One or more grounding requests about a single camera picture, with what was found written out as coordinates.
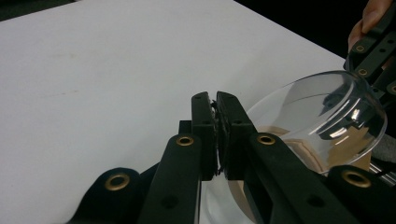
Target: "transparent bowl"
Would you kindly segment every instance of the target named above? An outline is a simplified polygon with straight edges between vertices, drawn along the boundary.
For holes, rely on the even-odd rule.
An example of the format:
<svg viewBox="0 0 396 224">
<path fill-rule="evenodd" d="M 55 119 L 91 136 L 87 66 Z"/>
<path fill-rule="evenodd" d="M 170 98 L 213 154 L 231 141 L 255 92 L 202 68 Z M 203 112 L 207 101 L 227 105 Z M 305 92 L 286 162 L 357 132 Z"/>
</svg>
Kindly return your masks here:
<svg viewBox="0 0 396 224">
<path fill-rule="evenodd" d="M 370 152 L 387 126 L 386 113 L 367 82 L 346 71 L 296 80 L 247 114 L 258 132 L 278 135 L 319 174 Z"/>
</svg>

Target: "finger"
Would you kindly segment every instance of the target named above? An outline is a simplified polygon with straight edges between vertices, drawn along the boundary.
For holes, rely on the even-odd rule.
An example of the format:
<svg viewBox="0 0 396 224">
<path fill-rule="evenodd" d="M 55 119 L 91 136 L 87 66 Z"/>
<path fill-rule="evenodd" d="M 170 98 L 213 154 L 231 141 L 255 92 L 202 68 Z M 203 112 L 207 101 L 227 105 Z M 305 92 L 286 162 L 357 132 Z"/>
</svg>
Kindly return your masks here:
<svg viewBox="0 0 396 224">
<path fill-rule="evenodd" d="M 367 34 L 373 29 L 391 4 L 392 0 L 369 0 L 363 10 L 363 25 L 361 31 Z"/>
<path fill-rule="evenodd" d="M 352 28 L 350 31 L 349 37 L 347 39 L 347 51 L 350 52 L 352 50 L 352 47 L 360 40 L 364 34 L 361 32 L 361 26 L 362 26 L 363 21 L 360 20 L 358 23 L 355 24 L 355 26 Z"/>
</svg>

